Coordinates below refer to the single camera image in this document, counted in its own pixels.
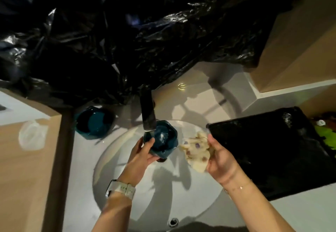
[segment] teal bowl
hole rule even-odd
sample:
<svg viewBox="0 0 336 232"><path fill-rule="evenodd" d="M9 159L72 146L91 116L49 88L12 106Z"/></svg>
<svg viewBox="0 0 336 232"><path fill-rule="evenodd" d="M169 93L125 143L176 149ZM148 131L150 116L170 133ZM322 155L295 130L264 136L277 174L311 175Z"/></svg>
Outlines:
<svg viewBox="0 0 336 232"><path fill-rule="evenodd" d="M155 143L149 153L162 159L166 159L179 145L176 129L166 120L157 121L155 131L145 132L143 135L144 143L152 137L155 138Z"/></svg>

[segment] round sink basin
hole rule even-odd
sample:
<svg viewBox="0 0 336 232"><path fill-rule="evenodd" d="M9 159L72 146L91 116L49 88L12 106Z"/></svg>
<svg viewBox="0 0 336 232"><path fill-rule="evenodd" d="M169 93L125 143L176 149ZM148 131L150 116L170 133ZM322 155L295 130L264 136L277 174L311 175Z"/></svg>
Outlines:
<svg viewBox="0 0 336 232"><path fill-rule="evenodd" d="M202 130L188 122L168 122L177 130L179 143ZM142 126L131 128L113 141L100 157L93 175L94 198L100 209L105 205L110 181L119 177L131 149L143 134ZM136 187L129 229L166 231L172 229L172 225L186 225L206 211L221 191L222 187L208 173L193 170L177 148L165 162L154 162L147 168Z"/></svg>

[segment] forearm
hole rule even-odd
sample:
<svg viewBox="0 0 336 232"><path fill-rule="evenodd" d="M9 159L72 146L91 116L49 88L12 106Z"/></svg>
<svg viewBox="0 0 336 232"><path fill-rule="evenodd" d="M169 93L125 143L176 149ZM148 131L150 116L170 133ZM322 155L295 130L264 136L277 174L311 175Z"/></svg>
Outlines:
<svg viewBox="0 0 336 232"><path fill-rule="evenodd" d="M236 204L249 231L294 231L240 167L222 186Z"/></svg>
<svg viewBox="0 0 336 232"><path fill-rule="evenodd" d="M131 207L132 200L120 192L113 192L92 232L126 232Z"/></svg>

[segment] white watch strap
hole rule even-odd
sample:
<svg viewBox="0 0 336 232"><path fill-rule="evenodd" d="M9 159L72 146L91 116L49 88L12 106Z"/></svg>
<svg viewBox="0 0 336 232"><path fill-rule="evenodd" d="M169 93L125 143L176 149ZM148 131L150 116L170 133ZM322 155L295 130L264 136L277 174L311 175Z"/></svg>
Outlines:
<svg viewBox="0 0 336 232"><path fill-rule="evenodd" d="M135 193L135 188L130 184L118 182L117 180L112 180L110 185L107 188L107 191L105 194L106 198L109 197L112 191L121 192L132 200L134 193Z"/></svg>

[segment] person's left hand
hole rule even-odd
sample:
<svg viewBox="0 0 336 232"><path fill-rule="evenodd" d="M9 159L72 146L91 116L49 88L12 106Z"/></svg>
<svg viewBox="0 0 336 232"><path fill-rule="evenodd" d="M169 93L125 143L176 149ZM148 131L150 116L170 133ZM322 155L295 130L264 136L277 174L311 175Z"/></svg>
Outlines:
<svg viewBox="0 0 336 232"><path fill-rule="evenodd" d="M129 183L135 187L141 181L148 165L159 159L159 157L148 153L154 142L155 139L151 138L151 140L146 142L145 145L141 148L143 139L141 137L138 140L131 151L131 155L124 171L117 180L118 182L127 184Z"/></svg>

